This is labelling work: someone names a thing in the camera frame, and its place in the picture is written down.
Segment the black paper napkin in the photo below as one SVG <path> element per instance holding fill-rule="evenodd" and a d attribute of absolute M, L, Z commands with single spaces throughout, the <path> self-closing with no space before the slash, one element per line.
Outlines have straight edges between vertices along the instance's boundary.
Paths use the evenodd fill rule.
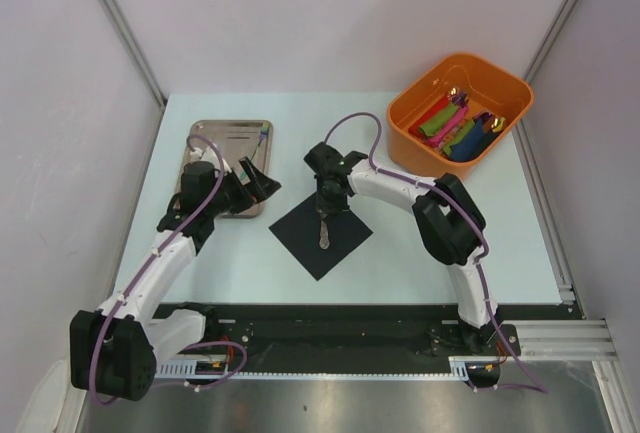
<path fill-rule="evenodd" d="M 322 218 L 316 210 L 315 193 L 272 224 L 269 230 L 317 281 L 373 234 L 352 211 Z"/>

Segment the ornate silver knife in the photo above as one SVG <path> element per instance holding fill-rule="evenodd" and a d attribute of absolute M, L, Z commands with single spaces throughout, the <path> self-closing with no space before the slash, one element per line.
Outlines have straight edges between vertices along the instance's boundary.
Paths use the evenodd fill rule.
<path fill-rule="evenodd" d="M 326 222 L 327 215 L 322 213 L 320 215 L 320 232 L 319 232 L 319 246 L 322 250 L 327 250 L 330 247 L 329 231 Z"/>

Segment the iridescent rainbow fork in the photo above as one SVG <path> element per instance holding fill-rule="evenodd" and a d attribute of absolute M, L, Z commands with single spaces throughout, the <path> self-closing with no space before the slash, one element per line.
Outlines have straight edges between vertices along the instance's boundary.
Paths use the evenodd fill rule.
<path fill-rule="evenodd" d="M 257 159 L 257 156 L 258 156 L 260 148 L 266 142 L 266 140 L 267 140 L 267 138 L 269 136 L 270 128 L 271 128 L 271 124 L 269 122 L 264 122 L 261 125 L 260 131 L 259 131 L 259 134 L 258 134 L 257 143 L 256 143 L 252 153 L 248 156 L 248 158 L 249 158 L 251 163 L 254 163 L 254 161 Z"/>

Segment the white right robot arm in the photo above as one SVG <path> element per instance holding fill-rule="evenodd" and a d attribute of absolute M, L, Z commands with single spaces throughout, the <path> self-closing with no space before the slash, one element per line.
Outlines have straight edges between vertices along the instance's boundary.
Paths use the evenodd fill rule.
<path fill-rule="evenodd" d="M 376 166 L 361 152 L 342 155 L 325 142 L 315 145 L 304 162 L 314 173 L 316 210 L 322 218 L 347 212 L 356 195 L 411 214 L 426 251 L 449 272 L 464 348 L 484 354 L 496 344 L 498 305 L 481 265 L 489 252 L 486 221 L 457 176 L 410 177 Z"/>

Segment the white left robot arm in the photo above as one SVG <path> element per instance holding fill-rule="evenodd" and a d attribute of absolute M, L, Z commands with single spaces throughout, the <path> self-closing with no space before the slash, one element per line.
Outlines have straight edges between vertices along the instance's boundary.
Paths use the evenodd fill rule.
<path fill-rule="evenodd" d="M 214 231 L 217 217 L 242 213 L 273 196 L 280 183 L 244 157 L 236 172 L 215 158 L 188 163 L 179 189 L 146 258 L 130 283 L 94 311 L 79 311 L 70 323 L 70 376 L 78 389 L 138 401 L 155 372 L 188 346 L 207 353 L 221 340 L 220 327 L 194 307 L 153 320 L 159 304 Z"/>

